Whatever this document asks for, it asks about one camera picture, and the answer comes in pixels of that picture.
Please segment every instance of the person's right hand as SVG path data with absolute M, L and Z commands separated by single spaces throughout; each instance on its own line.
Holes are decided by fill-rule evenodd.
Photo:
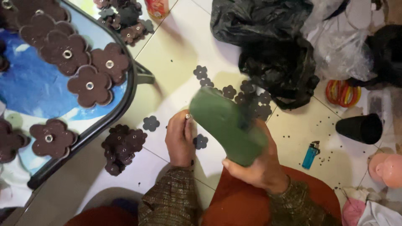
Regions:
M 277 146 L 264 121 L 257 119 L 256 126 L 261 128 L 268 140 L 268 147 L 255 159 L 250 167 L 242 167 L 229 159 L 222 161 L 229 173 L 254 187 L 265 189 L 272 194 L 283 193 L 289 186 L 289 177 L 279 164 Z

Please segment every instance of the orange pants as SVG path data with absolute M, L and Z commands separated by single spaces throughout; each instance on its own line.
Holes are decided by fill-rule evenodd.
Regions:
M 305 181 L 310 198 L 340 219 L 335 192 L 324 182 L 298 170 L 283 166 L 293 180 Z M 203 226 L 263 226 L 270 220 L 269 198 L 263 189 L 232 177 L 224 168 L 209 208 L 203 214 Z M 136 217 L 119 207 L 98 207 L 80 213 L 65 226 L 135 226 Z

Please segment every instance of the hand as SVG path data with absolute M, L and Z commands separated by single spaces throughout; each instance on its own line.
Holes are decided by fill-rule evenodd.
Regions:
M 169 120 L 165 143 L 172 166 L 189 167 L 195 155 L 191 132 L 193 118 L 186 119 L 186 114 L 189 113 L 188 110 L 183 110 Z
M 262 154 L 247 168 L 229 159 L 223 160 L 222 164 L 235 178 L 254 187 L 263 188 L 272 194 L 283 193 L 289 186 L 289 178 L 282 171 L 282 166 L 279 164 L 275 141 L 272 139 L 271 133 L 264 121 L 257 119 L 256 126 L 265 132 L 268 140 L 268 147 L 263 149 Z

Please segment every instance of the pink plastic object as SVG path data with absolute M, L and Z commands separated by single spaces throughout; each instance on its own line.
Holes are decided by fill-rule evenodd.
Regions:
M 373 180 L 391 188 L 402 187 L 402 156 L 398 154 L 376 154 L 369 163 Z

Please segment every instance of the white cloth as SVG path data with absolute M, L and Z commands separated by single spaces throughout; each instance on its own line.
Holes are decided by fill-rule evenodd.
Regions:
M 367 201 L 357 226 L 400 226 L 402 216 L 376 202 Z

